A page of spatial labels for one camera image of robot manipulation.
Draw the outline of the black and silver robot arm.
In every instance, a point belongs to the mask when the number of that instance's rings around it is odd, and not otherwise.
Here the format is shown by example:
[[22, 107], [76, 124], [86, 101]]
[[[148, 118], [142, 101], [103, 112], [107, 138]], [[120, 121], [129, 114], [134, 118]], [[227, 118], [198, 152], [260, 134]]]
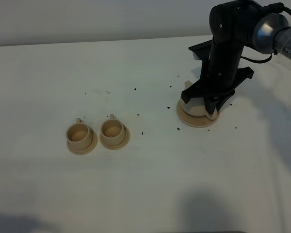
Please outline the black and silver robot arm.
[[202, 61], [200, 79], [182, 91], [181, 99], [188, 103], [202, 98], [213, 114], [236, 87], [253, 77], [251, 68], [238, 67], [244, 47], [291, 60], [291, 9], [280, 2], [261, 6], [253, 0], [234, 0], [213, 7], [209, 24], [212, 40], [189, 47]]

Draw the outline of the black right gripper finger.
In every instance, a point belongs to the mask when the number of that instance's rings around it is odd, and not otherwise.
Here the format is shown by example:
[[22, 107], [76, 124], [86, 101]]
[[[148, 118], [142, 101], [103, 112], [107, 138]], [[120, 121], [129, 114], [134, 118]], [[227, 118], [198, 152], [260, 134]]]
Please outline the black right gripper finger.
[[204, 97], [205, 109], [209, 115], [213, 115], [215, 111], [219, 111], [217, 108], [218, 102], [218, 96]]
[[231, 98], [234, 95], [234, 90], [232, 90], [230, 93], [223, 95], [219, 98], [219, 101], [217, 102], [217, 109], [221, 109], [222, 106], [226, 103], [226, 101]]

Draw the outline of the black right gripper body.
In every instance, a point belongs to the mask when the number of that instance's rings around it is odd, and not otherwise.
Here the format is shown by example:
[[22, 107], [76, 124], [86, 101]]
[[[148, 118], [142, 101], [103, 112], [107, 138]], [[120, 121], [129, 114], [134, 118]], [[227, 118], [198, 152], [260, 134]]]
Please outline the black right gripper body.
[[235, 91], [235, 76], [244, 48], [234, 33], [241, 11], [247, 10], [244, 1], [231, 1], [212, 8], [210, 29], [213, 35], [208, 67], [202, 65], [200, 80], [181, 93], [188, 103], [192, 98], [218, 96]]

